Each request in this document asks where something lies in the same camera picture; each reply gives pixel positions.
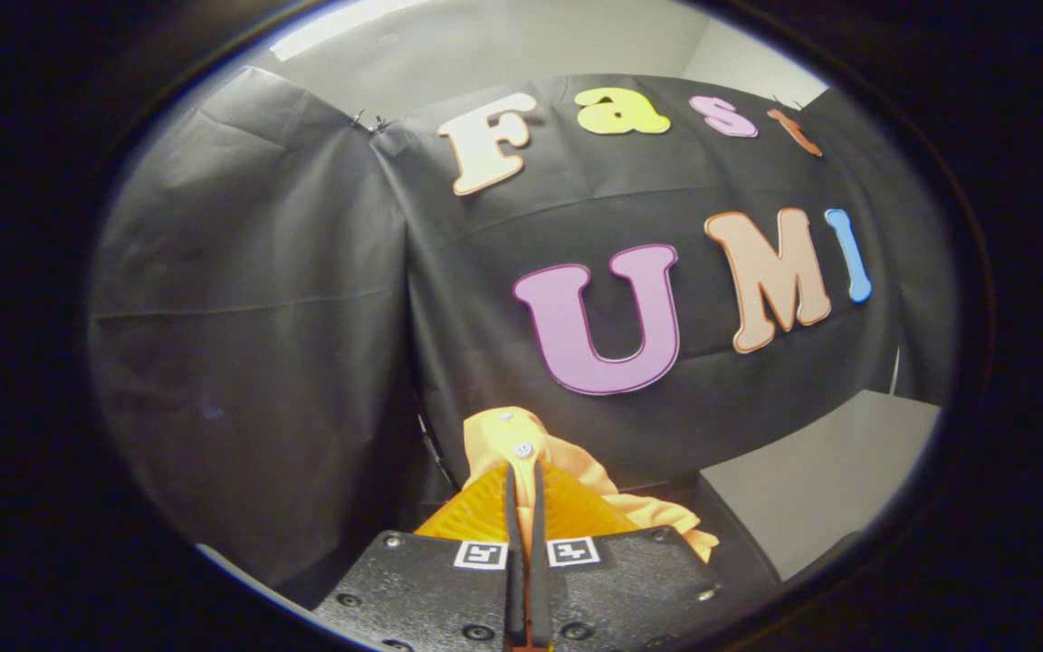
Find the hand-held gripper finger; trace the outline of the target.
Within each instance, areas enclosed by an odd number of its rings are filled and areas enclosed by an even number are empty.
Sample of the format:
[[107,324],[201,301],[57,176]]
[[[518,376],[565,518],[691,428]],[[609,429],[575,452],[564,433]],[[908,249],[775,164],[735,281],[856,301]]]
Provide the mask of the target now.
[[550,651],[663,651],[727,615],[727,593],[672,527],[636,527],[566,472],[535,466],[527,599]]
[[417,532],[381,532],[313,612],[377,651],[508,651],[525,639],[524,581],[516,480],[501,464]]

